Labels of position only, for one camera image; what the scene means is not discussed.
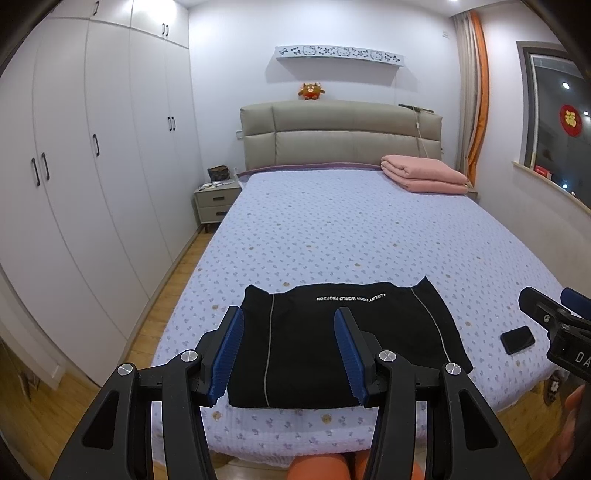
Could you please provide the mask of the person's right hand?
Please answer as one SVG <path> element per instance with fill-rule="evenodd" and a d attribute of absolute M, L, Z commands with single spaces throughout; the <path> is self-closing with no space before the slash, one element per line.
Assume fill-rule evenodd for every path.
<path fill-rule="evenodd" d="M 576 423 L 585 389 L 586 386 L 581 385 L 565 401 L 568 416 L 557 440 L 555 473 L 553 476 L 560 472 L 574 450 Z"/>

